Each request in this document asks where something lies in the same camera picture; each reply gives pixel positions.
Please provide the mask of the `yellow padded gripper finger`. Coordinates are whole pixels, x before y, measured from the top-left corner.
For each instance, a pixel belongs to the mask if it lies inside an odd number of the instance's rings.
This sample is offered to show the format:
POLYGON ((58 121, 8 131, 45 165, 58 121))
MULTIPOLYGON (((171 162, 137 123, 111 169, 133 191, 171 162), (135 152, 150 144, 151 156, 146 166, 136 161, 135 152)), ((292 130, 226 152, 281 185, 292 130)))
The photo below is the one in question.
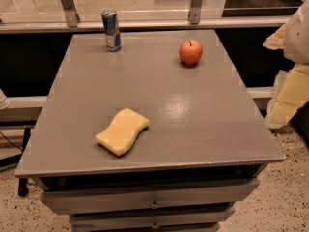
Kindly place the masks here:
POLYGON ((263 42, 263 47, 270 50, 283 49, 286 29, 287 29, 287 23, 282 25, 273 34, 267 37, 263 42))

